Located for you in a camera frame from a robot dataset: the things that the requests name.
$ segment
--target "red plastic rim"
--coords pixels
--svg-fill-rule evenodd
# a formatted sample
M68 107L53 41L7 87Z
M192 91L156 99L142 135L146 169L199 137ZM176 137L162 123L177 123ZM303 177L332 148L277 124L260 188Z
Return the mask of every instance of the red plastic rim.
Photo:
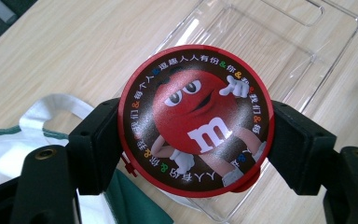
M272 102L257 73L211 46L163 50L128 81L118 108L134 168L169 193L201 198L249 188L274 133Z

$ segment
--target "light wood surface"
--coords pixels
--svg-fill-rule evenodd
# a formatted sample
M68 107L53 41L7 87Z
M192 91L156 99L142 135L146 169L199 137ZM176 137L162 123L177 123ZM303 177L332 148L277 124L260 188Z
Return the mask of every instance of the light wood surface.
M336 2L358 14L358 0ZM118 97L132 72L196 4L39 0L0 38L0 128L16 125L33 102L53 92L94 106ZM337 136L336 150L358 147L358 34L325 86L310 105L317 108L310 118ZM69 133L78 122L62 114L47 128ZM264 179L232 223L325 223L324 189L316 197L296 196L273 168ZM141 177L131 180L176 223L212 223Z

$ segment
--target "transparent plastic tray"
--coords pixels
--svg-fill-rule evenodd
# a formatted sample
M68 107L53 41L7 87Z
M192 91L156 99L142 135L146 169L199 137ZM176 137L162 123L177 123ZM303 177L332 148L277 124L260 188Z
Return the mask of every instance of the transparent plastic tray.
M358 32L358 16L330 1L290 2L200 1L156 52L184 44L228 50L254 68L273 100L303 112ZM265 162L262 175L268 167ZM242 193L189 200L227 222L257 183Z

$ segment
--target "m&m's lid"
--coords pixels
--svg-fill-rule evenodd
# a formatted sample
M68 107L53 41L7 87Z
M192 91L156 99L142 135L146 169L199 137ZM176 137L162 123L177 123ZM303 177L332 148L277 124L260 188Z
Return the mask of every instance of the m&m's lid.
M273 137L257 73L215 47L163 50L131 76L118 108L121 144L160 189L200 198L251 187Z

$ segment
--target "white gloved hand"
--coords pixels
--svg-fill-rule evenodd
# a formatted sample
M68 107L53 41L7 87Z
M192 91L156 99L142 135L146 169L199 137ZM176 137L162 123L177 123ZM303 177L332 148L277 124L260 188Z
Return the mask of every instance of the white gloved hand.
M232 76L227 76L228 86L220 90L220 95L227 96L231 92L235 96L246 98L249 92L249 85L245 82L239 81Z
M179 168L176 169L176 173L184 175L187 171L194 166L194 156L185 152L181 152L176 149L170 156L172 161L175 161Z

